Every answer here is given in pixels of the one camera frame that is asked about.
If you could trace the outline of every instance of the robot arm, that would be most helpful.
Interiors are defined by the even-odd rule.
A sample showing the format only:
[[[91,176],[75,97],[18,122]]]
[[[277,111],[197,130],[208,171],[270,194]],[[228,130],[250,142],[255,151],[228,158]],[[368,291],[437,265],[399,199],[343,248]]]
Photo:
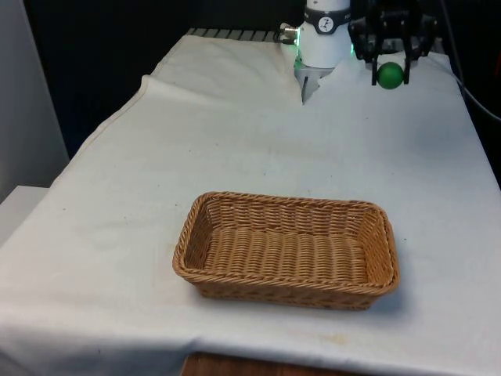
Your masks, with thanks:
[[[405,51],[404,84],[410,66],[427,56],[437,35],[437,20],[423,14],[418,0],[376,0],[367,16],[350,22],[348,31],[355,55],[372,65],[372,84],[377,82],[377,59],[385,39],[401,39]]]

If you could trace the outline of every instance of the rectangular wicker basket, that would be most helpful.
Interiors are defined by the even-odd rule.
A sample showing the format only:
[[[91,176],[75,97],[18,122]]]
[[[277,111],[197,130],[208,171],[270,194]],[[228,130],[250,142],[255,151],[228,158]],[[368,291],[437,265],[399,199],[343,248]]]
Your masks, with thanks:
[[[399,282],[391,225],[363,201],[206,193],[172,265],[208,298],[332,309],[367,309]]]

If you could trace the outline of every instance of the white tablecloth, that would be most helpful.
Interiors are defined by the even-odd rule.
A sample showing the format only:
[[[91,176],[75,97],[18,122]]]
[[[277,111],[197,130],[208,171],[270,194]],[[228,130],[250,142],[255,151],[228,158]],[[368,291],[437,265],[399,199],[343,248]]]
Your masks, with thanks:
[[[144,77],[0,250],[0,371],[166,374],[202,350],[501,374],[501,195],[454,78],[421,59],[385,91],[348,59],[302,106],[292,58],[184,37]],[[400,288],[365,312],[201,298],[171,257],[211,190],[381,205]]]

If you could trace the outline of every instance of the black background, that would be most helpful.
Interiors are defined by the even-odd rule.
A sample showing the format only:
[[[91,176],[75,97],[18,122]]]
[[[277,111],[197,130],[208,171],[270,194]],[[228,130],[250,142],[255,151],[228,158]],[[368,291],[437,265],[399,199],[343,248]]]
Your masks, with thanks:
[[[501,4],[497,0],[447,0],[465,82],[486,107],[501,114]],[[367,1],[351,0],[353,16]],[[421,2],[436,16],[451,56],[438,0]],[[302,22],[305,0],[25,0],[38,52],[72,156],[88,135],[134,95],[190,27],[275,30]],[[501,123],[467,102],[501,183]]]

